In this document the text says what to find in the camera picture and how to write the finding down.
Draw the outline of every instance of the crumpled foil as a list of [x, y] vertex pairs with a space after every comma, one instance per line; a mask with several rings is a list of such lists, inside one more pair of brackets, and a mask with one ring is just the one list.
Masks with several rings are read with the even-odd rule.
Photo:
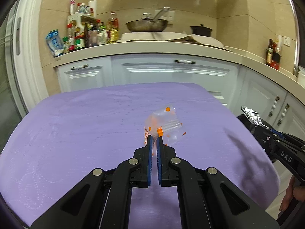
[[242, 106], [242, 111], [244, 112], [244, 114], [246, 115], [246, 117], [248, 118], [248, 120], [254, 124], [256, 127], [257, 126], [262, 126], [262, 127], [265, 127], [266, 129], [269, 129], [269, 127], [265, 126], [261, 119], [260, 119], [260, 114], [256, 111], [254, 111], [253, 109], [251, 108], [248, 108], [246, 106]]

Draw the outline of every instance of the door handle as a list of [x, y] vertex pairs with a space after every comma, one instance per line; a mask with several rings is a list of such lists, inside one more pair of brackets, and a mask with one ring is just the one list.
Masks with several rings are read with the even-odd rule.
[[275, 98], [275, 100], [274, 100], [274, 102], [273, 102], [273, 105], [272, 105], [272, 107], [271, 107], [271, 110], [270, 110], [270, 112], [269, 112], [269, 114], [268, 114], [268, 117], [271, 117], [272, 115], [273, 115], [273, 111], [274, 111], [274, 109], [276, 108], [276, 104], [278, 103], [278, 100], [280, 99], [280, 97], [277, 95], [276, 96], [276, 98]]
[[196, 61], [192, 61], [192, 60], [179, 60], [179, 59], [175, 59], [174, 62], [180, 63], [180, 64], [195, 64], [196, 63]]
[[279, 121], [278, 121], [278, 123], [277, 123], [278, 126], [279, 126], [280, 124], [282, 124], [282, 121], [283, 121], [283, 119], [285, 118], [286, 113], [287, 113], [287, 110], [289, 109], [289, 107], [290, 107], [290, 105], [287, 103], [286, 106], [285, 106], [285, 108], [284, 108], [284, 111], [282, 112], [281, 117], [280, 117], [280, 119], [279, 119]]
[[17, 19], [17, 27], [16, 27], [16, 54], [20, 55], [20, 24], [21, 17]]
[[88, 66], [89, 66], [88, 64], [81, 65], [81, 66], [74, 66], [74, 67], [71, 68], [71, 70], [84, 69], [84, 68], [87, 68]]

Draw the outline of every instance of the human hand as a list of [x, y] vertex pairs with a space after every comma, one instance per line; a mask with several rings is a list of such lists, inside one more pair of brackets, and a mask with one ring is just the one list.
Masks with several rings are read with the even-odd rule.
[[282, 200], [282, 203], [280, 205], [279, 211], [285, 211], [289, 203], [291, 202], [292, 198], [294, 197], [296, 200], [304, 202], [305, 201], [305, 187], [295, 187], [293, 188], [295, 182], [295, 176], [292, 176], [289, 185], [286, 189], [286, 194]]

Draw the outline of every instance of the purple table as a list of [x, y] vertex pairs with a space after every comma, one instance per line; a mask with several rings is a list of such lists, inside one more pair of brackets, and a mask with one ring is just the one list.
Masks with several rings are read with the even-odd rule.
[[[94, 168], [116, 168], [143, 147], [144, 121], [173, 104], [186, 135], [173, 147], [194, 167], [214, 166], [263, 209], [279, 178], [234, 115], [195, 84], [151, 83], [62, 93], [40, 102], [17, 126], [0, 156], [0, 192], [28, 225]], [[176, 187], [134, 188], [129, 228], [180, 228]]]

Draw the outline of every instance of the frying pan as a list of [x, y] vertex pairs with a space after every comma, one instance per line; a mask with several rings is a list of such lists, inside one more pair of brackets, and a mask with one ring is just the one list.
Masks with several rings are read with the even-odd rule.
[[169, 11], [169, 7], [165, 7], [156, 14], [152, 19], [146, 17], [145, 19], [127, 22], [126, 26], [132, 33], [134, 32], [162, 32], [167, 27], [167, 20], [159, 19], [163, 14]]

